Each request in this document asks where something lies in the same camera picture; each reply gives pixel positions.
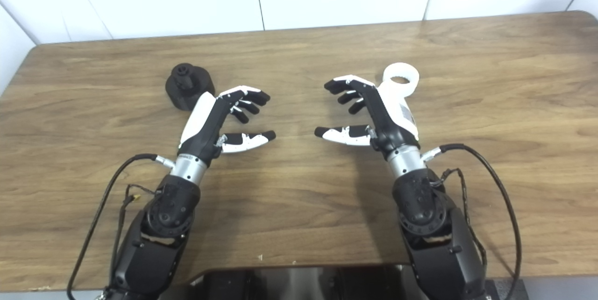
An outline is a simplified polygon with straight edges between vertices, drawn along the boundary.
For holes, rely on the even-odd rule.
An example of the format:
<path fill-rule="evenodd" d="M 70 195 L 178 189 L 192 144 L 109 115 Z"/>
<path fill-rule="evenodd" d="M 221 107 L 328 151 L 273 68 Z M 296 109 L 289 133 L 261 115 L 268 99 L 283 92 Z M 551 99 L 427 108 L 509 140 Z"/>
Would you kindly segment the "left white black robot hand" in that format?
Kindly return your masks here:
<path fill-rule="evenodd" d="M 199 158 L 207 166 L 222 154 L 240 153 L 265 145 L 276 138 L 273 130 L 261 133 L 223 133 L 229 115 L 249 121 L 247 112 L 258 114 L 271 97 L 260 89 L 237 86 L 218 96 L 205 92 L 192 110 L 181 135 L 177 154 Z"/>

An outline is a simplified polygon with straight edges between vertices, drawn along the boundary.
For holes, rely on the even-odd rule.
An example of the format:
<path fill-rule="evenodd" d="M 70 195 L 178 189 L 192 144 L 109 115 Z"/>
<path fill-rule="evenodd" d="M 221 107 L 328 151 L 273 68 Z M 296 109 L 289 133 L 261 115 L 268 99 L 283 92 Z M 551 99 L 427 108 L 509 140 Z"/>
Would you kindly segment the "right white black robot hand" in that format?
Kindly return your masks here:
<path fill-rule="evenodd" d="M 420 149 L 417 136 L 399 124 L 398 120 L 402 117 L 400 105 L 386 105 L 380 90 L 371 81 L 353 75 L 340 76 L 327 81 L 324 88 L 333 95 L 340 94 L 337 100 L 340 104 L 354 100 L 348 109 L 350 114 L 366 108 L 372 124 L 336 128 L 318 126 L 314 131 L 316 136 L 345 145 L 371 145 L 385 159 L 404 145 Z"/>

